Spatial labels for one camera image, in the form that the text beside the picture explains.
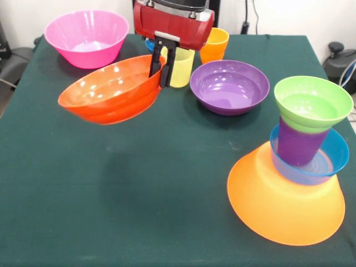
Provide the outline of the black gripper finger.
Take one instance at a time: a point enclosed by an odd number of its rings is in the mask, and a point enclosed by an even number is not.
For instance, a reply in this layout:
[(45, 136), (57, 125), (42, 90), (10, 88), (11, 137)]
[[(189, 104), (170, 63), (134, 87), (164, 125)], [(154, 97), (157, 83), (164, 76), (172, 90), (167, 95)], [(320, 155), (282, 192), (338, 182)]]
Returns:
[(156, 74), (162, 67), (160, 57), (161, 57), (161, 50), (163, 46), (164, 46), (163, 38), (156, 37), (154, 39), (154, 48), (153, 48), (152, 58), (150, 63), (149, 77)]
[(178, 43), (176, 41), (163, 41), (163, 45), (167, 48), (167, 59), (165, 65), (162, 68), (160, 77), (160, 86), (162, 88), (169, 87), (170, 85), (177, 44)]

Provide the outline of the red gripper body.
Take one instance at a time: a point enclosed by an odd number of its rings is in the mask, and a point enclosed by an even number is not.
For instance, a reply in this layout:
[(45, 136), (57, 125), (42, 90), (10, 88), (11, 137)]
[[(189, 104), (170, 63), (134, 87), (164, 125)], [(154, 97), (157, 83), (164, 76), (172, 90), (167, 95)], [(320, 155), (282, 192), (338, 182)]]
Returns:
[(209, 1), (135, 1), (133, 6), (137, 34), (176, 41), (187, 50), (205, 45), (215, 19)]

